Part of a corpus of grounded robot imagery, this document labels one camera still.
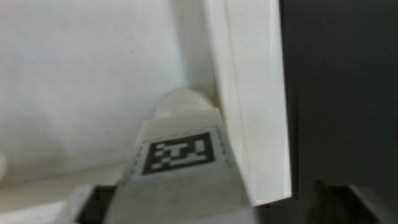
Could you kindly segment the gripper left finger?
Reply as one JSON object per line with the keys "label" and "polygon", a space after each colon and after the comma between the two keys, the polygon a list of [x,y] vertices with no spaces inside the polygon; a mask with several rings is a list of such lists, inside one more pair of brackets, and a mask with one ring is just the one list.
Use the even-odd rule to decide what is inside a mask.
{"label": "gripper left finger", "polygon": [[78,187],[65,205],[62,224],[103,224],[113,199],[115,187]]}

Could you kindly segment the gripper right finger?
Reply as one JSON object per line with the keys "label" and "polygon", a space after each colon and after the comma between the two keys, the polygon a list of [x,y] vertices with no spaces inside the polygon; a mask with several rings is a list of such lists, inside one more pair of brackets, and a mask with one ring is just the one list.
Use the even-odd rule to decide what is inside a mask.
{"label": "gripper right finger", "polygon": [[316,181],[311,224],[398,224],[398,214],[367,187]]}

